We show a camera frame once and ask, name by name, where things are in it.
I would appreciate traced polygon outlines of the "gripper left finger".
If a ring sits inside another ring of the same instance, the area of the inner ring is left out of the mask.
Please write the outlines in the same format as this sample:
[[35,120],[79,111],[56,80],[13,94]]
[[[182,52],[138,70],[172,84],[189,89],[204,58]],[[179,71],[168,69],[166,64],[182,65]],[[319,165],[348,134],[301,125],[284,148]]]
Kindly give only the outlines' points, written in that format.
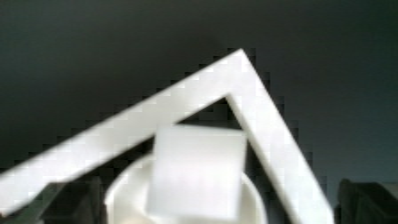
[[54,195],[38,214],[37,224],[106,224],[99,178],[56,182],[53,186]]

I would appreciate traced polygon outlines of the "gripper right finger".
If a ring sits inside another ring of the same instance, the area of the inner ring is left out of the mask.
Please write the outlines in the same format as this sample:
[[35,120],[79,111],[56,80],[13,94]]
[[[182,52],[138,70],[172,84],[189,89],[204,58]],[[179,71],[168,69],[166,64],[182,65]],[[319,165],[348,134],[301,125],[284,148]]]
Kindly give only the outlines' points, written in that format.
[[333,216],[335,224],[398,224],[398,183],[342,179]]

